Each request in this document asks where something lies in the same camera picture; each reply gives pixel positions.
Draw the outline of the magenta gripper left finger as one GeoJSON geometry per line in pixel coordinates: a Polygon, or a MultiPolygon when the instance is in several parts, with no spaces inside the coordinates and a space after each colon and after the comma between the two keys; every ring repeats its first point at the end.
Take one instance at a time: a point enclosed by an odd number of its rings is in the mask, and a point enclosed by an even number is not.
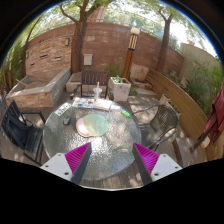
{"type": "Polygon", "coordinates": [[[91,153],[91,143],[86,143],[68,153],[57,153],[41,169],[79,185],[91,153]]]}

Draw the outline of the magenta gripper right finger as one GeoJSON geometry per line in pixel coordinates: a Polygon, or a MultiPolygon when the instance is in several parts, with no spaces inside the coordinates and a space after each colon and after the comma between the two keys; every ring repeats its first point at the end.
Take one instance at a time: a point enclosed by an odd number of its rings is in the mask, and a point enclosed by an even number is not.
{"type": "Polygon", "coordinates": [[[167,154],[157,154],[138,144],[133,144],[133,154],[143,185],[147,185],[182,169],[167,154]]]}

